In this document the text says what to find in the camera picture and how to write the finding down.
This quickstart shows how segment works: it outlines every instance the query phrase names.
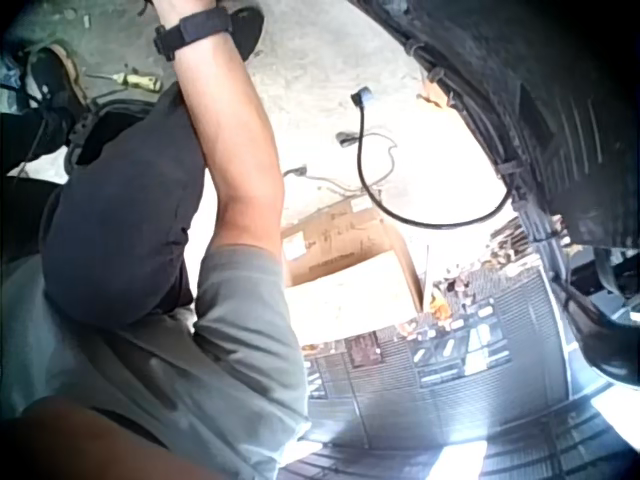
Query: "person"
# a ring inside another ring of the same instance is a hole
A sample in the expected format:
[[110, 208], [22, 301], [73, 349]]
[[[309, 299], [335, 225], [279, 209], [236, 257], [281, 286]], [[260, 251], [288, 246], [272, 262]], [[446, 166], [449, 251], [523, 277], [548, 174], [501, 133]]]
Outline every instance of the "person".
[[[169, 28], [214, 2], [154, 5]], [[56, 57], [43, 49], [31, 63], [47, 111], [26, 114], [30, 140], [3, 116], [3, 157], [24, 160], [38, 124], [36, 153], [60, 146], [83, 110]], [[181, 48], [174, 68], [179, 87], [144, 120], [47, 186], [39, 253], [3, 264], [3, 458], [36, 477], [274, 478], [308, 428], [269, 120], [227, 33]], [[205, 169], [217, 217], [190, 327], [183, 252]]]

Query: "black wristwatch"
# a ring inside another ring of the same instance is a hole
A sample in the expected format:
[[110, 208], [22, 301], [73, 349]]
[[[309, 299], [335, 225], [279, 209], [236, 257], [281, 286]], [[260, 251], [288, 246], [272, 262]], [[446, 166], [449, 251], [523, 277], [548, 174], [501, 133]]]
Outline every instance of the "black wristwatch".
[[171, 62], [176, 58], [176, 50], [222, 32], [231, 33], [231, 17], [224, 8], [215, 7], [181, 18], [178, 25], [168, 30], [159, 25], [153, 44], [158, 53]]

